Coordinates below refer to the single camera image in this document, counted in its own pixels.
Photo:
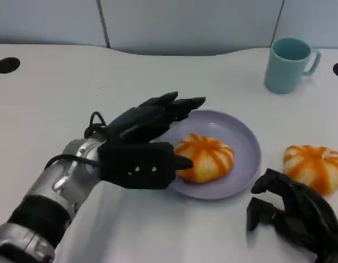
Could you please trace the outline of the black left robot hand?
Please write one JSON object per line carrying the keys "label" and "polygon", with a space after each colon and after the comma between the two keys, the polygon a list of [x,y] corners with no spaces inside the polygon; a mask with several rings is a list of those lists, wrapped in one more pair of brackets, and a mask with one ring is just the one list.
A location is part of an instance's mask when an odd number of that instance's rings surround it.
{"label": "black left robot hand", "polygon": [[170,92],[127,110],[107,126],[107,141],[98,150],[101,170],[120,175],[192,168],[189,158],[176,155],[170,143],[156,139],[205,101],[205,97],[180,99],[177,92]]}

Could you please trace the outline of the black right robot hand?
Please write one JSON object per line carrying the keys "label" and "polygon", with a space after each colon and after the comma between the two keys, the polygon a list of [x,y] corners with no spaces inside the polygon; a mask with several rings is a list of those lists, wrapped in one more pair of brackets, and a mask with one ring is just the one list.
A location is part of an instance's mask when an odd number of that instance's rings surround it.
{"label": "black right robot hand", "polygon": [[282,198],[284,209],[252,197],[247,231],[272,225],[285,240],[314,253],[316,262],[338,262],[338,219],[330,204],[314,189],[270,168],[251,188],[253,194],[267,191]]}

